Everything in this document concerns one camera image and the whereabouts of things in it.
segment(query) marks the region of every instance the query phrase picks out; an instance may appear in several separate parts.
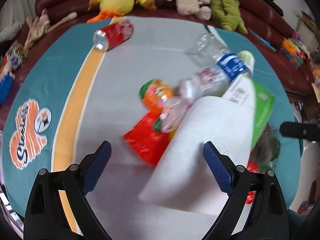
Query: paper towel roll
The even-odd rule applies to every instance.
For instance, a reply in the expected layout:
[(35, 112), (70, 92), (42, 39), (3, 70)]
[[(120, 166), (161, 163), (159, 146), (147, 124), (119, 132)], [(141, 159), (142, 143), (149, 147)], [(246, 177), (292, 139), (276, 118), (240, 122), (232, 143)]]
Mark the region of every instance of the paper towel roll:
[(173, 209), (218, 216), (228, 199), (202, 154), (211, 141), (235, 165), (247, 166), (252, 108), (203, 97), (189, 109), (144, 189), (140, 200)]

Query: green stuffed dinosaur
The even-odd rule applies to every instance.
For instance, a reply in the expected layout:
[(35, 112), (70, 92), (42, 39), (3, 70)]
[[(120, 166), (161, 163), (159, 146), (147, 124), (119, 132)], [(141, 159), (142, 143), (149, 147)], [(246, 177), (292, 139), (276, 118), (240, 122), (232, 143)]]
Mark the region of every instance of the green stuffed dinosaur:
[(227, 31), (238, 29), (241, 33), (247, 34), (239, 11), (238, 0), (211, 0), (212, 20)]

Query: blue bottle label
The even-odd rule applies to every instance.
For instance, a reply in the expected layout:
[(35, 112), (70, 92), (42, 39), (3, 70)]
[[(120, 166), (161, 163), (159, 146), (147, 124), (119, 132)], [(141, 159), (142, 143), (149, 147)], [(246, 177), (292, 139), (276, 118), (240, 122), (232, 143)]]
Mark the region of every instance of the blue bottle label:
[(233, 81), (239, 74), (244, 72), (247, 67), (235, 53), (229, 52), (224, 55), (217, 65), (223, 69), (226, 75)]

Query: red soda can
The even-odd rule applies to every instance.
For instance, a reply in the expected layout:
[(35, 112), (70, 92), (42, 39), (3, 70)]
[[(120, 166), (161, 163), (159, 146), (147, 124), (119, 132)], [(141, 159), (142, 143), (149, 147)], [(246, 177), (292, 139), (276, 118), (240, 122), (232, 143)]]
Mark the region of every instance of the red soda can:
[(93, 43), (98, 50), (107, 51), (130, 38), (132, 34), (133, 24), (126, 19), (97, 30), (93, 35)]

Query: can lid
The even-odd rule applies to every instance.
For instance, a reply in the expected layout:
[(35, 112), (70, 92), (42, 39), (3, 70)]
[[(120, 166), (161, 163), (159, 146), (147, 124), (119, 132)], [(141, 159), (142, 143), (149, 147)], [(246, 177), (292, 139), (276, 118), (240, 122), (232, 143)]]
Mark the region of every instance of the can lid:
[(93, 35), (93, 43), (98, 50), (106, 51), (109, 47), (109, 41), (105, 32), (97, 30)]
[(255, 59), (254, 56), (251, 52), (247, 50), (243, 50), (237, 54), (239, 59), (242, 60), (244, 64), (246, 64), (247, 69), (250, 71), (249, 76), (253, 76), (253, 69), (254, 69), (254, 64), (255, 64)]

